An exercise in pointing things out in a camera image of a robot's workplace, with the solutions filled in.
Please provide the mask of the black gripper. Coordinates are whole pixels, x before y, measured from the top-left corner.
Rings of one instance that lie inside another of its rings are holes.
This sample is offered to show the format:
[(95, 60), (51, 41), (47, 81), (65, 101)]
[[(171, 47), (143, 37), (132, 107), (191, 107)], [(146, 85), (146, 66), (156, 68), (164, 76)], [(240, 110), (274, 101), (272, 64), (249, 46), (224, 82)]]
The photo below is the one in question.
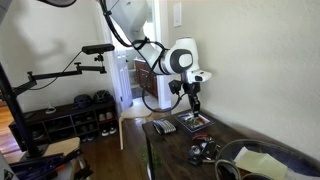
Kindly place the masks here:
[(198, 99), (197, 93), (200, 91), (200, 84), (198, 82), (191, 84), (184, 83), (183, 89), (184, 92), (188, 95), (193, 116), (198, 117), (200, 112), (200, 101)]

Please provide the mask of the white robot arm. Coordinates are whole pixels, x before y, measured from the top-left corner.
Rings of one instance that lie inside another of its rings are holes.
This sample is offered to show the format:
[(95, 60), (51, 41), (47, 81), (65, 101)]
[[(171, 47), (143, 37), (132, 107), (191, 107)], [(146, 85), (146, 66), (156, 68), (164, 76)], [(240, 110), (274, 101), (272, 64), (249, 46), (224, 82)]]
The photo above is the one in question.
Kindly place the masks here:
[(193, 38), (180, 38), (172, 48), (150, 41), (143, 26), (147, 21), (146, 0), (98, 0), (103, 16), (114, 37), (125, 47), (134, 48), (157, 75), (180, 74), (188, 95), (192, 115), (197, 118), (200, 101), (197, 93), (200, 83), (212, 77), (201, 70), (196, 42)]

